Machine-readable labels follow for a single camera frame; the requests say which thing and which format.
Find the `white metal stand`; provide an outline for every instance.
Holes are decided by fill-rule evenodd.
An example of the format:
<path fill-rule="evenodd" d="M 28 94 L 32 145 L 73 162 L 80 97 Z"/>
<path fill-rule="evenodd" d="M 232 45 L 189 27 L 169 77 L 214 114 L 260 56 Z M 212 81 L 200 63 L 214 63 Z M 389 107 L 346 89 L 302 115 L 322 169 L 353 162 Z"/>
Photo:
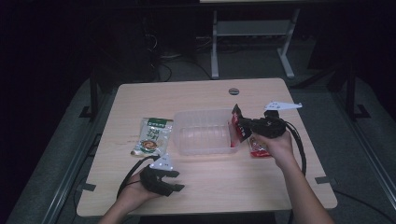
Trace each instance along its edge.
<path fill-rule="evenodd" d="M 285 35 L 285 43 L 277 50 L 280 61 L 288 78 L 294 78 L 294 73 L 286 56 L 291 37 L 293 36 L 300 9 L 294 10 L 291 20 L 283 21 L 218 21 L 217 11 L 213 13 L 213 44 L 212 44 L 212 78 L 219 78 L 217 54 L 218 36 L 227 35 Z"/>

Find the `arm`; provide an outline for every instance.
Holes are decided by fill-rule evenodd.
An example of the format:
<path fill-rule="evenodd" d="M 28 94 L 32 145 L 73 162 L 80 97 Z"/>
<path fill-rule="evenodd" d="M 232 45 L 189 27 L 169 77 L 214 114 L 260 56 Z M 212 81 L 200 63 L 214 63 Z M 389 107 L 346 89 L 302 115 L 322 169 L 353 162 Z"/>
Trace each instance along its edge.
<path fill-rule="evenodd" d="M 132 175 L 128 183 L 140 180 L 140 172 Z M 108 209 L 99 223 L 121 223 L 128 213 L 134 211 L 142 203 L 160 197 L 159 194 L 146 190 L 140 182 L 127 185 L 121 192 L 116 202 Z"/>
<path fill-rule="evenodd" d="M 270 139 L 254 133 L 254 137 L 268 146 L 276 165 L 285 177 L 291 207 L 297 223 L 334 223 L 314 191 L 309 186 L 295 160 L 289 132 Z"/>

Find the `clear plastic container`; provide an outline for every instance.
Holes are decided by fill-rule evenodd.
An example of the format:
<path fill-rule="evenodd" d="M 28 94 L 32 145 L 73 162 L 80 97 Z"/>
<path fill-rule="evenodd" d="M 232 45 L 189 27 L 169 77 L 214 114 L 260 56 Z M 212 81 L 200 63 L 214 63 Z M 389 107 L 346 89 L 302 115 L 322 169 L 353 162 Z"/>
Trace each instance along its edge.
<path fill-rule="evenodd" d="M 183 111 L 175 114 L 173 139 L 181 155 L 235 153 L 231 109 Z"/>

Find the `white and green package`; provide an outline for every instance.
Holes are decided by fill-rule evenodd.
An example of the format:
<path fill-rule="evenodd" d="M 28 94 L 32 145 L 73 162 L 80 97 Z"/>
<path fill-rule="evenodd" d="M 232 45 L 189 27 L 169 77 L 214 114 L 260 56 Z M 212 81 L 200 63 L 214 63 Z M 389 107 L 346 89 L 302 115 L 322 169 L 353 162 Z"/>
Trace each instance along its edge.
<path fill-rule="evenodd" d="M 171 119 L 142 119 L 139 142 L 131 154 L 136 156 L 165 154 L 172 126 Z"/>

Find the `wooden table top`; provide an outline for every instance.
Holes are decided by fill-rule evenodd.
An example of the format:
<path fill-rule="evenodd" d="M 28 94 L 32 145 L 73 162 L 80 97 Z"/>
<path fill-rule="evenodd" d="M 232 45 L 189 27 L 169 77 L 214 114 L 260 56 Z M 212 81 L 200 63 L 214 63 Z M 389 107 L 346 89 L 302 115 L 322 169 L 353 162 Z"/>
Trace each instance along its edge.
<path fill-rule="evenodd" d="M 229 94 L 237 88 L 238 95 Z M 176 112 L 201 109 L 232 109 L 238 104 L 244 117 L 263 117 L 263 107 L 271 101 L 292 103 L 280 78 L 210 80 L 169 83 L 125 84 L 120 86 L 97 149 L 87 184 L 78 204 L 82 217 L 102 216 L 116 201 L 120 183 L 140 160 L 131 151 L 139 140 L 142 118 L 172 119 Z M 292 123 L 304 144 L 306 178 L 326 208 L 337 205 L 330 184 L 317 184 L 325 176 L 297 109 L 279 111 Z M 298 162 L 301 157 L 293 141 Z M 275 211 L 290 209 L 285 181 L 273 159 L 253 159 L 247 141 L 234 154 L 182 156 L 169 141 L 177 178 L 168 183 L 186 187 L 169 197 L 151 200 L 132 212 L 136 215 L 208 214 L 227 212 Z"/>

